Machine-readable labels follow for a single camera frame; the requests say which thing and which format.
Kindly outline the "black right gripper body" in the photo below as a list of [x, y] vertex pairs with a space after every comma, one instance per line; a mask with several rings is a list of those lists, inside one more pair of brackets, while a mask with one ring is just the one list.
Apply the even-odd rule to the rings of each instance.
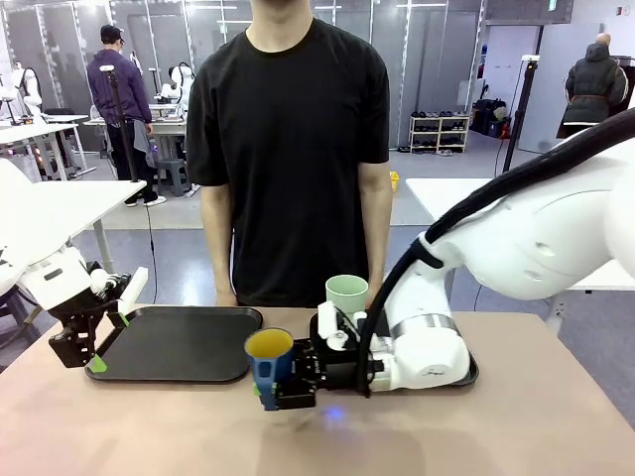
[[322, 339], [295, 340], [290, 392], [356, 391], [358, 350], [355, 340], [346, 342], [342, 350], [330, 348]]

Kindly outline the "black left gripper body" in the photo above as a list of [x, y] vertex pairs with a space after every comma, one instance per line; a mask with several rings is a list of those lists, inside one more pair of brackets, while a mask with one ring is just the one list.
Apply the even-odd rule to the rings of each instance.
[[49, 310], [62, 330], [49, 338], [49, 345], [66, 368], [85, 366], [95, 355], [96, 328], [107, 305], [69, 300]]

